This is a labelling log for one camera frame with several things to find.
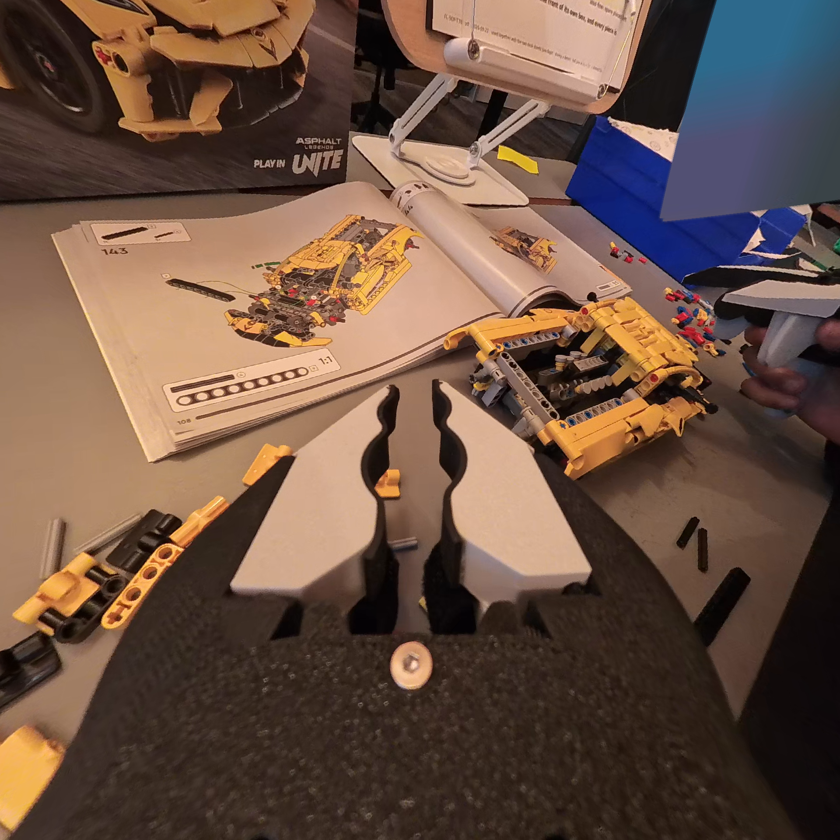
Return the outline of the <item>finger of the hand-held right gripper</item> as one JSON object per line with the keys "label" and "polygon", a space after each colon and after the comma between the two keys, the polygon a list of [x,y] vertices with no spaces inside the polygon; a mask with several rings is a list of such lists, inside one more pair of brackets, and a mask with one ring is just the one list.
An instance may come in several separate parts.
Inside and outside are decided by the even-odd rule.
{"label": "finger of the hand-held right gripper", "polygon": [[720,322],[769,323],[776,312],[828,319],[838,312],[837,272],[715,272],[726,291],[714,309]]}

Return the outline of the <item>printed instruction sheet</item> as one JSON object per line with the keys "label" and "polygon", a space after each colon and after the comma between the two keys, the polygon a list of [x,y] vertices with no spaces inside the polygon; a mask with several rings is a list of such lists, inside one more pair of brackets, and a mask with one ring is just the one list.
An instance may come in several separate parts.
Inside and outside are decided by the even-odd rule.
{"label": "printed instruction sheet", "polygon": [[581,78],[618,83],[637,1],[430,1],[427,26]]}

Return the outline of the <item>blue storage bin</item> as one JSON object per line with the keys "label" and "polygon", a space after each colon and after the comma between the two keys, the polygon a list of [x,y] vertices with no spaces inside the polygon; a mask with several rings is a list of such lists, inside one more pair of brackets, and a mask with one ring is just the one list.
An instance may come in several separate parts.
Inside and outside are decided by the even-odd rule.
{"label": "blue storage bin", "polygon": [[804,206],[666,222],[671,162],[598,116],[567,195],[676,280],[714,266],[779,265],[810,222]]}

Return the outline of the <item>white dotted sheet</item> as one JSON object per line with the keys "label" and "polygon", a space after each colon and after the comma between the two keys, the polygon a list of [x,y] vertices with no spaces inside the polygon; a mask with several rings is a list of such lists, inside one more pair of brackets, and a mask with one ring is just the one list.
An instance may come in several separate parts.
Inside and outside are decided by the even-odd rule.
{"label": "white dotted sheet", "polygon": [[646,146],[659,156],[672,162],[679,134],[667,129],[652,129],[643,125],[608,118],[608,122],[636,142]]}

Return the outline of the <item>white document stand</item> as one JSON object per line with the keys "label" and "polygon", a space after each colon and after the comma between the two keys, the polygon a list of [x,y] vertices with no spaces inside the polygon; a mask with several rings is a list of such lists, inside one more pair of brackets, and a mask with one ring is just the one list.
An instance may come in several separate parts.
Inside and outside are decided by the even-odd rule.
{"label": "white document stand", "polygon": [[[390,32],[402,53],[434,78],[402,117],[394,121],[388,139],[356,137],[353,145],[393,187],[425,180],[465,205],[524,207],[529,199],[483,161],[531,121],[552,107],[586,114],[603,114],[619,98],[630,76],[650,1],[641,2],[626,68],[618,83],[587,80],[567,71],[514,56],[474,38],[439,34],[427,26],[421,1],[382,3]],[[459,81],[505,91],[524,103],[496,128],[483,130],[468,149],[409,141],[409,134]]]}

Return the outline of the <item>pile of yellow brick pieces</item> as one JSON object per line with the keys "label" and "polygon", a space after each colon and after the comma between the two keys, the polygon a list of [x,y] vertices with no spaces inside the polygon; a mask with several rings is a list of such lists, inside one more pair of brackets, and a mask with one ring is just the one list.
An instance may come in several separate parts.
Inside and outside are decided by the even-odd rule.
{"label": "pile of yellow brick pieces", "polygon": [[[325,527],[304,528],[295,559],[337,548],[338,512],[351,497],[374,503],[374,536],[363,538],[362,594],[235,595],[230,582],[287,474],[279,459],[190,547],[161,536],[152,571],[120,595],[140,606],[75,741],[39,802],[12,838],[294,838],[348,829],[351,793],[328,805],[330,778],[353,748],[340,745],[340,718],[367,721],[369,689],[354,689],[340,659],[375,667],[351,635],[390,634],[396,623],[398,563],[386,543],[384,505],[373,490],[389,466],[386,441],[351,459],[351,478],[332,474],[339,502],[322,501]],[[312,540],[312,530],[329,532]]]}

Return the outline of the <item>toy car set box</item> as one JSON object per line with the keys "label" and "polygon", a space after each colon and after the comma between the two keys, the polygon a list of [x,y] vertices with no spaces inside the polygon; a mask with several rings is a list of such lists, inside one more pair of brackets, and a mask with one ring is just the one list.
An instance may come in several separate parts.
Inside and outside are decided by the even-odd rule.
{"label": "toy car set box", "polygon": [[343,181],[358,9],[2,1],[2,200]]}

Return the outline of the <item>long black beam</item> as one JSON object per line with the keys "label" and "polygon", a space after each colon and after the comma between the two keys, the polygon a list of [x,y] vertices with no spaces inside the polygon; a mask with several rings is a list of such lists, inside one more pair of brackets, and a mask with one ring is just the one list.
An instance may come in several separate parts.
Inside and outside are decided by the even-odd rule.
{"label": "long black beam", "polygon": [[694,628],[705,648],[714,642],[750,582],[751,578],[745,570],[740,567],[731,568],[702,607],[694,620]]}

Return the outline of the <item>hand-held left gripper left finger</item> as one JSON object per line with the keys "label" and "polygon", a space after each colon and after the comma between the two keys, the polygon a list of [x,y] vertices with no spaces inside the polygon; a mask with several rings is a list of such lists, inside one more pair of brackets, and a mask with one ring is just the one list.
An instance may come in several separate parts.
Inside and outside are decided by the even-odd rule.
{"label": "hand-held left gripper left finger", "polygon": [[390,634],[398,562],[376,485],[389,465],[400,393],[381,388],[303,446],[280,485],[230,588],[326,602],[352,632]]}

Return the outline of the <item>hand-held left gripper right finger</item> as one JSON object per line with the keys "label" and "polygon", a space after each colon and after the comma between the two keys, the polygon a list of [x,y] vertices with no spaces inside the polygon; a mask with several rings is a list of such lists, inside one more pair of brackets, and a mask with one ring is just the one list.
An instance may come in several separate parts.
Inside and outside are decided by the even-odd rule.
{"label": "hand-held left gripper right finger", "polygon": [[472,634],[494,604],[516,614],[547,593],[587,592],[592,567],[555,493],[554,463],[445,381],[432,383],[449,479],[423,573],[434,634]]}

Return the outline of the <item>grey desk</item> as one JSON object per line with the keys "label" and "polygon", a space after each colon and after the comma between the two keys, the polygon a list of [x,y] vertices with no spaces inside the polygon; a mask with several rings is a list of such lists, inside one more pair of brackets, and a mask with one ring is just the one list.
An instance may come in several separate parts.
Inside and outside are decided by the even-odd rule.
{"label": "grey desk", "polygon": [[[149,464],[100,355],[51,235],[99,218],[226,217],[311,188],[179,193],[2,204],[2,648],[32,633],[13,612],[39,583],[49,524],[66,522],[64,558],[150,508],[185,516],[233,500],[261,445],[299,447],[370,396],[373,386]],[[740,712],[826,510],[823,441],[739,393],[735,342],[703,360],[719,405],[682,437],[665,437],[579,482],[643,548],[690,618],[733,567],[751,577],[710,654]],[[697,569],[698,517],[709,571]]]}

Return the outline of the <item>instruction booklet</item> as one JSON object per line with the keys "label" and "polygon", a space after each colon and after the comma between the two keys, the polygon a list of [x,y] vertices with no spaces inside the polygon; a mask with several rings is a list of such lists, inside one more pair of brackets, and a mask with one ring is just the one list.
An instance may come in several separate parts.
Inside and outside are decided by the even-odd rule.
{"label": "instruction booklet", "polygon": [[475,322],[632,292],[528,206],[423,181],[52,239],[150,462],[412,369]]}

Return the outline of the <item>pile of small coloured pins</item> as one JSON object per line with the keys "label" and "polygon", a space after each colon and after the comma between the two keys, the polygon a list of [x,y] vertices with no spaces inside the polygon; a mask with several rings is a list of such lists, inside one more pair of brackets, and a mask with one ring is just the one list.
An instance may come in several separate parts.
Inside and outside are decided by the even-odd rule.
{"label": "pile of small coloured pins", "polygon": [[664,289],[664,297],[676,306],[671,322],[677,327],[678,336],[712,357],[727,354],[718,346],[717,316],[708,301],[693,291],[672,287]]}

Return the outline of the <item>yellow brick car model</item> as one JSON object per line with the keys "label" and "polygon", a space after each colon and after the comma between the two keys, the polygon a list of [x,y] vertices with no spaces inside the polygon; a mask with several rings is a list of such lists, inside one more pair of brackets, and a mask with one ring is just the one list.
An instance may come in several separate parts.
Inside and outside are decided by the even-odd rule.
{"label": "yellow brick car model", "polygon": [[476,347],[471,392],[503,403],[514,434],[559,454],[573,479],[715,414],[697,350],[630,297],[532,308],[453,330]]}

